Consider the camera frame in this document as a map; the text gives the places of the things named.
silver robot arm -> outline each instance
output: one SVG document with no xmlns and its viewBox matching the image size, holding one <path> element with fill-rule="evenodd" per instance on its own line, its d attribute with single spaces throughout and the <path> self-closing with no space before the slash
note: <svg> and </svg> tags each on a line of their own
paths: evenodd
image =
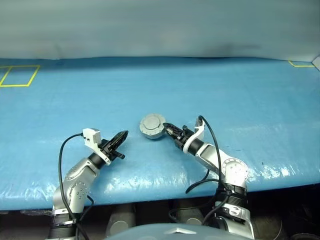
<svg viewBox="0 0 320 240">
<path fill-rule="evenodd" d="M 176 146 L 184 153 L 190 153 L 207 169 L 218 174 L 219 162 L 215 146 L 203 142 L 205 123 L 197 118 L 194 132 L 183 126 L 182 129 L 170 123 L 164 123 L 166 133 L 174 139 Z M 249 239 L 254 239 L 254 232 L 247 205 L 246 179 L 249 168 L 242 160 L 229 156 L 219 149 L 221 159 L 222 181 L 216 191 L 218 206 L 226 195 L 228 200 L 215 213 L 215 220 L 220 229 Z"/>
<path fill-rule="evenodd" d="M 111 164 L 116 157 L 121 159 L 125 157 L 116 149 L 125 141 L 128 131 L 119 132 L 111 140 L 101 140 L 100 131 L 91 128 L 84 129 L 82 135 L 85 145 L 92 149 L 93 153 L 72 167 L 63 181 L 64 196 L 76 219 L 72 219 L 68 213 L 58 187 L 53 195 L 52 224 L 47 239 L 76 239 L 77 221 L 100 169 L 104 165 Z"/>
</svg>

white backdrop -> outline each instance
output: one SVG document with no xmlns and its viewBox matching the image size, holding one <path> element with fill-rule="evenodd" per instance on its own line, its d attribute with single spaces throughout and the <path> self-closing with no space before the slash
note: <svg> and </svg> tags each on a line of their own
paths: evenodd
<svg viewBox="0 0 320 240">
<path fill-rule="evenodd" d="M 1 0 L 0 58 L 320 54 L 320 0 Z"/>
</svg>

blue table surface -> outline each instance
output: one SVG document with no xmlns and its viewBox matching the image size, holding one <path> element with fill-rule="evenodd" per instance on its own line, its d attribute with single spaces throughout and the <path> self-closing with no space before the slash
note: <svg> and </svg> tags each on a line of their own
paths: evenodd
<svg viewBox="0 0 320 240">
<path fill-rule="evenodd" d="M 315 67 L 259 58 L 0 59 L 11 65 L 41 67 L 29 87 L 0 87 L 0 210 L 51 208 L 60 146 L 84 128 L 106 139 L 129 130 L 118 149 L 126 158 L 105 166 L 91 188 L 96 204 L 212 195 L 212 182 L 185 194 L 206 169 L 169 137 L 143 137 L 149 113 L 191 129 L 205 116 L 220 148 L 249 166 L 249 192 L 320 182 Z M 13 68 L 2 85 L 25 84 L 34 70 Z M 90 153 L 82 138 L 71 140 L 62 173 Z"/>
</svg>

